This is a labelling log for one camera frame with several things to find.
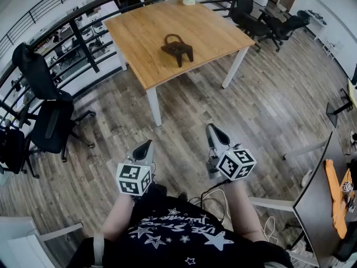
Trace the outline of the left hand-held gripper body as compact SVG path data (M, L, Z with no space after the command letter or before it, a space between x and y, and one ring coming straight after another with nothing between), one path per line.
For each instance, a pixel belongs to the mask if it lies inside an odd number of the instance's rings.
M153 183L153 158L134 160L127 156L118 164L115 180L120 193L142 197Z

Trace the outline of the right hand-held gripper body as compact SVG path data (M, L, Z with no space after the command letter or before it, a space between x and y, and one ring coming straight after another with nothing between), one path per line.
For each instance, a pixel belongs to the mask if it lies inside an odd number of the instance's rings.
M206 167L210 179L222 177L223 180L236 181L246 178L257 164L248 149L231 147L209 156Z

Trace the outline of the dark brown handbag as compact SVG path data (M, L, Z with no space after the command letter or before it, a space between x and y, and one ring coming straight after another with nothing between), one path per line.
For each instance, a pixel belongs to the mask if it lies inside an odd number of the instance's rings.
M168 42L169 37L175 37L176 40L173 42ZM161 50L165 53L176 58L178 67L182 67L182 56L186 54L190 62L194 61L193 48L183 42L182 38L177 34L168 34L165 37L165 45L161 47Z

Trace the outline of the person's left forearm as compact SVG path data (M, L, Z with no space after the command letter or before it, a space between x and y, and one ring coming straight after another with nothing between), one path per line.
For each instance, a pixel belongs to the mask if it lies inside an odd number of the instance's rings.
M102 226L102 234L105 239L115 242L120 238L129 226L133 207L134 200L130 195L122 193L118 195Z

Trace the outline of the person's right forearm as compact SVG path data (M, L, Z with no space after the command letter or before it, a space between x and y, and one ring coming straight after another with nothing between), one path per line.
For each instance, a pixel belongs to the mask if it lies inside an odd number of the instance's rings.
M266 241L257 212L255 211L243 181L224 185L233 231L252 242Z

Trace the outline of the person's black trousers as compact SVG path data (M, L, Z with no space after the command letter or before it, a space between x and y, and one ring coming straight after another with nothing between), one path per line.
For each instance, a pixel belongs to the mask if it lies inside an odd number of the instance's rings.
M167 196L167 188L157 183L151 183L145 193L147 198L158 198Z

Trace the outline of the white table leg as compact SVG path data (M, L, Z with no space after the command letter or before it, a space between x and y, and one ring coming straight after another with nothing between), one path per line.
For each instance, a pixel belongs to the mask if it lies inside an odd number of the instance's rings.
M122 54L120 48L119 48L118 45L115 43L115 41L113 42L113 44L114 44L116 53L117 53L117 55L118 55L118 58L119 58L119 61L120 61L122 70L123 70L123 71L126 71L126 70L127 70L127 65L126 65L126 60L125 60L125 58L124 58L124 55Z
M159 127L162 125L162 121L161 121L161 114L160 114L156 88L155 87L150 88L146 92L147 92L147 98L149 101L154 122L156 126Z
M238 68L240 67L247 51L248 51L249 47L245 47L241 50L238 51L229 71L228 71L228 74L227 76L225 77L223 83L222 83L222 87L223 88L227 88L228 85L230 84L231 80L233 79L234 75L236 74Z

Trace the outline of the dark grey desk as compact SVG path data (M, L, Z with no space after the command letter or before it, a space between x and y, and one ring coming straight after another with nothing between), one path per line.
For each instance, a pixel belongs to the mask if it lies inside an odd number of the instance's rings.
M328 268L341 238L332 219L332 197L325 160L333 161L339 184L348 170L345 154L334 133L330 133L313 176L294 205L295 214L308 238L320 268Z

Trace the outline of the orange cloth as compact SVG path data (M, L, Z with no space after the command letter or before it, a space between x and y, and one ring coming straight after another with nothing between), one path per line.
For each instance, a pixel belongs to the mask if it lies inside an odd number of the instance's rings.
M342 185L348 181L352 183L352 177L350 169L347 169L342 184L339 183L334 168L334 162L331 159L325 160L325 172L329 182L330 193L332 197L332 221L333 226L336 229L341 239L345 238L347 233L347 226L345 222L345 215L348 211L346 203L343 199Z

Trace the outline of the black office chair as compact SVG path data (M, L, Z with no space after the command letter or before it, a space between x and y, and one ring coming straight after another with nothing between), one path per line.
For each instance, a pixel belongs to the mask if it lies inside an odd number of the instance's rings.
M27 163L32 176L39 178L32 169L30 155L41 150L30 150L30 143L31 140L25 138L22 131L0 128L0 176L5 176L7 172L19 174L22 171L25 174L27 171L23 167Z
M22 119L35 121L32 143L45 152L60 153L62 162L67 162L65 150L70 135L88 148L94 148L93 143L78 136L73 128L88 115L95 116L96 113L88 110L76 119L71 118L74 99L71 94L56 87L45 58L23 42L15 48L12 64L19 68L33 95L43 101L38 114L29 114L26 109L21 114Z
M300 16L290 16L284 22L275 17L268 9L260 9L261 15L258 20L263 21L265 25L270 29L270 33L264 35L258 42L262 42L266 39L271 39L276 46L276 52L280 51L280 46L283 45L283 41L288 40L292 33L310 24L309 18L302 18Z
M255 37L268 37L271 34L269 27L251 15L254 0L236 0L236 2L237 5L233 7L230 17L237 27L252 40Z

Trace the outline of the wooden table with white legs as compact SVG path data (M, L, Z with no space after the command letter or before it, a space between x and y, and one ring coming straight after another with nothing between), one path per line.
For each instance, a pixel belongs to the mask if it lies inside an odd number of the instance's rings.
M40 46L49 40L55 32L60 31L63 28L68 28L71 30L69 36L63 38L58 43L50 46L45 51L41 52L43 57L49 56L53 51L55 51L60 46L65 46L67 42L71 42L70 48L63 49L63 55L55 59L55 62L49 66L50 69L55 67L57 64L68 64L68 68L74 67L77 62L74 60L73 53L81 50L84 54L80 57L81 60L85 60L88 63L88 69L93 68L98 71L98 62L94 59L94 54L97 53L96 50L92 50L89 44L106 33L108 30L102 27L100 30L95 29L95 25L98 23L103 23L114 16L120 15L122 13L131 11L133 9L139 8L141 6L146 6L153 4L155 2L160 2L164 0L139 0L139 2L134 4L125 4L121 6L118 10L107 12L104 15L100 15L99 18L87 22L82 26L78 26L76 21L83 14L87 14L90 11L95 11L98 8L103 8L106 4L114 2L116 0L95 0L91 2L88 6L77 9L73 13L67 15L65 18L61 19L59 22L55 23L49 30L45 31L38 38L33 39L28 42L28 44L35 50L38 50ZM225 11L230 13L233 8L235 0L197 0L201 4L212 4L215 11Z

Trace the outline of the yellow table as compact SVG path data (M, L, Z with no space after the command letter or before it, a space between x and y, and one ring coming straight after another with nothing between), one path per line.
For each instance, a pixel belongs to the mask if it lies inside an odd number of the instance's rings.
M348 79L348 95L352 102L352 105L357 109L357 90L353 86L350 79Z

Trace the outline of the white shelf rack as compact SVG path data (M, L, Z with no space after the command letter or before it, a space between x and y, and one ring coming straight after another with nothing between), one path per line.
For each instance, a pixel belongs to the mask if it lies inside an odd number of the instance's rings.
M332 60L336 58L338 53L343 49L344 44L341 41L332 42L327 37L322 41L322 49Z

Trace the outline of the white desk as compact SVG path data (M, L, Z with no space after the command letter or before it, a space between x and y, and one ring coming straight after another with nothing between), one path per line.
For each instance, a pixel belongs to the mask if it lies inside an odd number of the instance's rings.
M304 10L304 13L307 14L310 22L306 28L313 34L314 41L320 40L327 27L326 22L316 17L316 15L311 13L309 10Z

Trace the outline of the black pedestal base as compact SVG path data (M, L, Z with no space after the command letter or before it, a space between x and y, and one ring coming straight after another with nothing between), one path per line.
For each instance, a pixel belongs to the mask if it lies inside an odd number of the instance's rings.
M328 116L329 120L331 121L332 125L336 128L337 127L337 120L338 120L338 114L341 113L344 110L351 111L353 108L353 102L351 101L348 93L345 91L344 88L340 89L341 92L343 92L343 96L341 97L342 100L346 100L347 103L345 103L343 106L339 107L338 109L335 109L330 102L327 103L327 108L326 108L326 115Z

